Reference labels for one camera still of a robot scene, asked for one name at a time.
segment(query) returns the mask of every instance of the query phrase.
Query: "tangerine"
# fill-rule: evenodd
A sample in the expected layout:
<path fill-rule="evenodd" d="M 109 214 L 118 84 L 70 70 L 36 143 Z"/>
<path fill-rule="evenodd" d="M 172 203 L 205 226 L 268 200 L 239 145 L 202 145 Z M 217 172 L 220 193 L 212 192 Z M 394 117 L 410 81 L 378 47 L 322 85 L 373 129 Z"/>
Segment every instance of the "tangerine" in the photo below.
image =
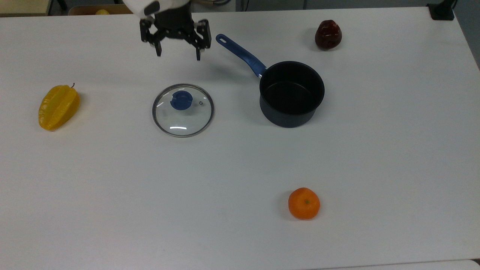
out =
<path fill-rule="evenodd" d="M 301 220 L 313 219 L 320 210 L 320 200 L 312 190 L 301 187 L 288 197 L 290 213 Z"/>

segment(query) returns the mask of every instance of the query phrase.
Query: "saucepan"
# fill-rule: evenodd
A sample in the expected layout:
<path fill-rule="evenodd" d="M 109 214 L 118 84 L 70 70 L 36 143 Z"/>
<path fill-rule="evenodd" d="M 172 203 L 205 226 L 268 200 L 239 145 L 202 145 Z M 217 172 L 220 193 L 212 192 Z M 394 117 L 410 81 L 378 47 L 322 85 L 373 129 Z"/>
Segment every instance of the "saucepan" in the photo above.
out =
<path fill-rule="evenodd" d="M 293 128 L 312 118 L 325 95 L 324 82 L 313 68 L 295 61 L 267 68 L 225 35 L 217 35 L 216 40 L 244 60 L 260 78 L 260 108 L 270 122 Z"/>

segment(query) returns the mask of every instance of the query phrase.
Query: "robotic arm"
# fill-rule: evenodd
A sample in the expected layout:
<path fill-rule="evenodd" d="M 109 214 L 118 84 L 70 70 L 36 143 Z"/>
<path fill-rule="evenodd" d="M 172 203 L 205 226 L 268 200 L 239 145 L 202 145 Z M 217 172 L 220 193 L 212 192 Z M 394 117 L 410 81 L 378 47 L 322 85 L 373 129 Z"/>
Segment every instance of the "robotic arm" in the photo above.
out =
<path fill-rule="evenodd" d="M 155 47 L 157 56 L 162 54 L 160 41 L 165 37 L 184 39 L 200 53 L 210 48 L 212 37 L 208 20 L 195 23 L 190 10 L 190 0 L 123 0 L 125 5 L 140 19 L 140 33 L 143 42 Z M 157 31 L 150 33 L 154 25 Z"/>

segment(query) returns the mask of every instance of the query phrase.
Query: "pot lid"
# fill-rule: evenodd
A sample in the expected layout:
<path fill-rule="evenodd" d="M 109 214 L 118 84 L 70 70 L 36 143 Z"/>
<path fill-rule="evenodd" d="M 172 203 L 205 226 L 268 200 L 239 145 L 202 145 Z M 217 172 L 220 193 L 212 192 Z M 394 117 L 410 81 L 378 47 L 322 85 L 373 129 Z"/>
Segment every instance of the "pot lid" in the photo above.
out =
<path fill-rule="evenodd" d="M 191 137 L 202 132 L 214 115 L 213 101 L 202 88 L 190 84 L 163 90 L 153 103 L 153 119 L 165 133 Z"/>

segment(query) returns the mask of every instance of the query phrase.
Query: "red apple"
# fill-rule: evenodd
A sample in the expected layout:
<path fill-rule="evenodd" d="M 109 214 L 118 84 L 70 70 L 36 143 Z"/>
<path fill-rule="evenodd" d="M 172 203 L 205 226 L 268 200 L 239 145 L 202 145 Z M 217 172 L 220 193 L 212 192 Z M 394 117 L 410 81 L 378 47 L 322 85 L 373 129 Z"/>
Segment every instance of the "red apple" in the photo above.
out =
<path fill-rule="evenodd" d="M 333 20 L 323 21 L 315 33 L 315 43 L 322 50 L 335 48 L 342 41 L 342 30 Z"/>

